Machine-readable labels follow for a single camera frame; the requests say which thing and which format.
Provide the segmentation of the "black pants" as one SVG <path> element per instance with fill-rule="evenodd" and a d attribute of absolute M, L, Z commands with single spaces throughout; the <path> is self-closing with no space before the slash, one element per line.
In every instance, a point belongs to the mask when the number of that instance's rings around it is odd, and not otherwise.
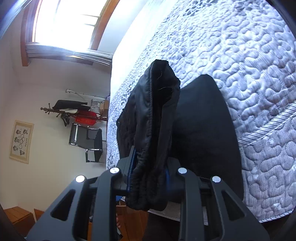
<path fill-rule="evenodd" d="M 205 74 L 185 87 L 166 60 L 155 60 L 130 93 L 117 120 L 121 158 L 135 149 L 127 205 L 162 211 L 168 203 L 167 160 L 197 176 L 219 176 L 242 198 L 241 156 L 227 104 Z"/>

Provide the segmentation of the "chrome cantilever chair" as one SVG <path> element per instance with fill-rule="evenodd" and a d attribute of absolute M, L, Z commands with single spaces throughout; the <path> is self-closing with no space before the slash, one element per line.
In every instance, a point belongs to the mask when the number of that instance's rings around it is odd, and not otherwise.
<path fill-rule="evenodd" d="M 69 145 L 76 146 L 85 150 L 86 163 L 103 163 L 103 136 L 101 128 L 91 128 L 82 126 L 78 123 L 72 123 Z"/>

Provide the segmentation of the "red garment on rack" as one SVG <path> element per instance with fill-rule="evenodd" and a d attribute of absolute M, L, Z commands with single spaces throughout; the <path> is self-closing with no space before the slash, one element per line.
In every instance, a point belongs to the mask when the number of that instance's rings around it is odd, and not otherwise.
<path fill-rule="evenodd" d="M 100 117 L 92 111 L 79 110 L 75 115 L 75 122 L 80 125 L 93 126 L 100 122 Z"/>

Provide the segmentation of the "cardboard box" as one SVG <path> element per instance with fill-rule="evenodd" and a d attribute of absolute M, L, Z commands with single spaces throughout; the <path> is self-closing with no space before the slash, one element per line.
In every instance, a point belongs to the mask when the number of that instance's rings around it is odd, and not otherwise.
<path fill-rule="evenodd" d="M 108 110 L 109 110 L 109 101 L 108 100 L 104 100 L 100 103 L 100 110 L 99 110 L 99 114 L 102 117 L 108 117 Z"/>

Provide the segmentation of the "wooden coat rack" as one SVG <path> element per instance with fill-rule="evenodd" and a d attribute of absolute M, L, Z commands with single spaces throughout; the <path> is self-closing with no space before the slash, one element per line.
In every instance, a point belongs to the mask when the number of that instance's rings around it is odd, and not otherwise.
<path fill-rule="evenodd" d="M 60 118 L 63 121 L 64 126 L 68 126 L 70 125 L 70 121 L 74 120 L 75 122 L 75 114 L 79 111 L 79 110 L 83 110 L 81 108 L 79 109 L 71 109 L 71 108 L 66 108 L 66 109 L 53 109 L 50 106 L 50 103 L 48 104 L 47 108 L 40 108 L 40 110 L 42 110 L 45 114 L 50 115 L 50 114 L 54 114 L 56 116 L 56 118 Z M 101 121 L 108 121 L 108 118 L 106 117 L 102 117 L 101 115 L 97 114 Z"/>

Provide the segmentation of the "grey quilted bedspread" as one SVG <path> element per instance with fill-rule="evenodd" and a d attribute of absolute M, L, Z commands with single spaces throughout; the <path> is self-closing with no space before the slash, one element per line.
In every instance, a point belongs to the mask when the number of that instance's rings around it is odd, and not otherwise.
<path fill-rule="evenodd" d="M 181 87 L 202 74 L 234 122 L 244 202 L 260 222 L 295 208 L 295 37 L 267 1 L 148 1 L 112 59 L 106 166 L 119 160 L 116 120 L 155 59 Z"/>

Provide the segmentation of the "framed wall picture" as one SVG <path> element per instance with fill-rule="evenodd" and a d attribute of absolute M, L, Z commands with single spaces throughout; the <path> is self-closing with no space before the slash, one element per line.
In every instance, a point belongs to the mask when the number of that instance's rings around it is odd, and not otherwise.
<path fill-rule="evenodd" d="M 10 144 L 10 159 L 29 164 L 33 123 L 15 120 Z"/>

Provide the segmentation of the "wooden window frame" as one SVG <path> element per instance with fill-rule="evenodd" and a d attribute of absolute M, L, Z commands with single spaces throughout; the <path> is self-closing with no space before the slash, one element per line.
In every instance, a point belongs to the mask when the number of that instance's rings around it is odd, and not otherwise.
<path fill-rule="evenodd" d="M 22 66 L 32 59 L 26 52 L 30 42 L 55 46 L 73 51 L 86 49 L 99 51 L 99 44 L 118 1 L 31 1 L 23 12 L 21 25 Z M 65 60 L 93 64 L 95 62 L 72 57 Z"/>

